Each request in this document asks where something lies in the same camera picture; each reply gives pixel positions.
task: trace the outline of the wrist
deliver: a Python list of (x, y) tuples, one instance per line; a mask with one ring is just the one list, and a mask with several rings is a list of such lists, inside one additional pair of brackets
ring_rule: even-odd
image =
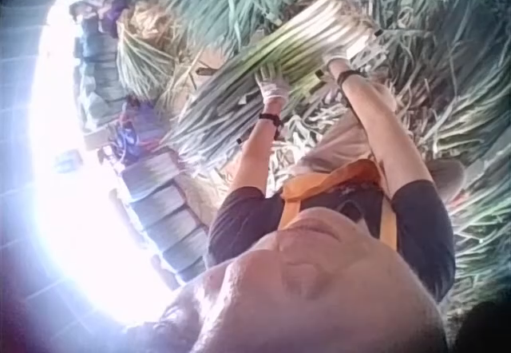
[(263, 113), (279, 116), (284, 107), (283, 99), (272, 99), (264, 104)]

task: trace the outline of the sleeve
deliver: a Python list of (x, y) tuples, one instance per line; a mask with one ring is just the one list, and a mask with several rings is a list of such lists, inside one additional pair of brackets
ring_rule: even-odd
[(439, 302), (454, 283), (454, 234), (434, 184), (414, 181), (392, 198), (398, 221), (398, 250)]
[(258, 239), (273, 232), (269, 221), (272, 199), (255, 187), (242, 187), (222, 203), (209, 228), (206, 264), (211, 267), (249, 249)]

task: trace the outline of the tiled wall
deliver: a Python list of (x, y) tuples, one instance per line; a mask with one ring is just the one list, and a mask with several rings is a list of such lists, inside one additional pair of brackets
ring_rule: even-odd
[[(0, 6), (2, 352), (103, 351), (119, 328), (62, 277), (36, 232), (30, 92), (40, 25), (51, 2), (2, 0)], [(31, 7), (16, 10), (20, 6)]]

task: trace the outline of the black t-shirt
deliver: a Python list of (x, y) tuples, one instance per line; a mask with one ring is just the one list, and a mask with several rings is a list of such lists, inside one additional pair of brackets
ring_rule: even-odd
[[(373, 185), (344, 185), (304, 200), (301, 209), (334, 209), (352, 220), (364, 217), (369, 232), (379, 238), (383, 194)], [(440, 301), (454, 281), (454, 236), (446, 207), (433, 183), (414, 181), (392, 198), (398, 223), (398, 253), (431, 295)], [(276, 194), (265, 198), (253, 187), (239, 188), (224, 201), (209, 231), (208, 263), (219, 264), (249, 249), (274, 232), (284, 202)]]

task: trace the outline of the bright light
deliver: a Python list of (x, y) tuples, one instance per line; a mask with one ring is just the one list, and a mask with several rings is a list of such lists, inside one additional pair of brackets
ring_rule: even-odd
[(59, 153), (83, 147), (73, 97), (72, 1), (57, 0), (50, 11), (33, 85), (30, 139), (40, 235), (97, 308), (122, 323), (156, 319), (172, 292), (118, 218), (101, 169), (89, 162), (77, 173), (52, 169)]

